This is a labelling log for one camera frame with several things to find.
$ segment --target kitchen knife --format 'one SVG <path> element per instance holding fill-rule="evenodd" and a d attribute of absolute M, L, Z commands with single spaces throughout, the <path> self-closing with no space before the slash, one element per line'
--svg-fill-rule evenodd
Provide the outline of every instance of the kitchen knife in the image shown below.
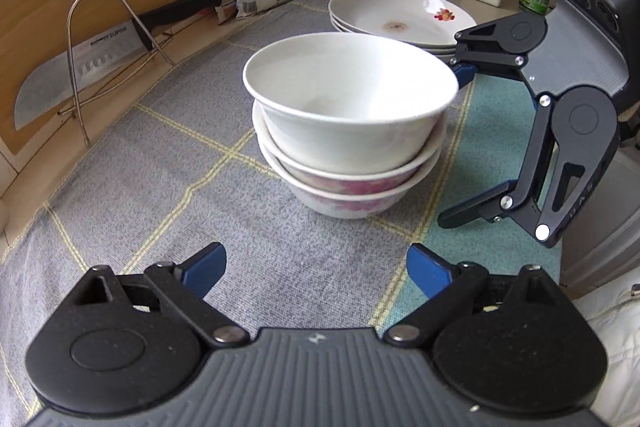
<path fill-rule="evenodd" d="M 222 0 L 178 0 L 140 15 L 151 32 L 178 23 Z M 73 47 L 78 91 L 153 49 L 153 43 L 134 19 L 119 24 Z M 73 95 L 66 52 L 44 62 L 25 79 L 15 99 L 16 130 Z"/>

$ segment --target plate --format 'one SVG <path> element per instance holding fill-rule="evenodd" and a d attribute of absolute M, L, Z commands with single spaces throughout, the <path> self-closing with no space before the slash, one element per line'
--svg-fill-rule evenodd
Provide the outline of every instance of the plate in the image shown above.
<path fill-rule="evenodd" d="M 421 48 L 450 48 L 456 32 L 476 26 L 447 0 L 331 0 L 329 13 L 343 28 L 408 42 Z"/>
<path fill-rule="evenodd" d="M 339 32 L 342 32 L 342 33 L 362 33 L 357 30 L 347 29 L 345 26 L 342 26 L 336 19 L 334 19 L 333 16 L 331 17 L 331 26 L 333 26 L 335 29 L 337 29 Z M 418 46 L 417 44 L 414 44 L 414 46 L 416 46 L 417 48 L 423 49 L 425 51 L 428 51 L 432 55 L 449 55 L 450 57 L 452 57 L 453 53 L 456 51 L 455 46 L 447 47 L 447 48 L 429 48 L 429 47 Z"/>

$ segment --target knife handle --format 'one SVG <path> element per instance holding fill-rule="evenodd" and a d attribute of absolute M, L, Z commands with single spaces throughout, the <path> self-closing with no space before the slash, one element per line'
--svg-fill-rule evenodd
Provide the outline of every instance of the knife handle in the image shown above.
<path fill-rule="evenodd" d="M 165 4 L 155 10 L 139 15 L 140 20 L 149 33 L 158 26 L 170 26 L 180 21 L 188 19 L 192 15 L 196 15 L 200 10 L 205 8 L 216 8 L 222 4 L 222 0 L 177 0 L 175 2 Z M 148 51 L 154 46 L 149 37 L 146 36 L 144 30 L 138 25 L 135 19 L 132 20 L 133 25 Z"/>

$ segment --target stack of bowls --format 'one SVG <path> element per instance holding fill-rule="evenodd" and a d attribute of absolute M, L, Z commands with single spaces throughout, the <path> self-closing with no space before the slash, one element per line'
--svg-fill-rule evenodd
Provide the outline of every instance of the stack of bowls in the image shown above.
<path fill-rule="evenodd" d="M 458 91 L 433 55 L 356 33 L 274 42 L 242 76 L 268 164 L 306 206 L 348 219 L 386 210 L 427 176 Z"/>
<path fill-rule="evenodd" d="M 378 35 L 412 44 L 448 62 L 457 32 L 476 26 L 447 0 L 331 0 L 331 24 L 339 32 Z"/>

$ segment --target white jacket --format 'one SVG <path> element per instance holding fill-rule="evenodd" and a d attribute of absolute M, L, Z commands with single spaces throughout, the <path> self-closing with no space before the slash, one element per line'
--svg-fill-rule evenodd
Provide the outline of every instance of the white jacket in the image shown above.
<path fill-rule="evenodd" d="M 640 267 L 574 301 L 607 349 L 609 368 L 593 412 L 612 427 L 640 426 Z"/>

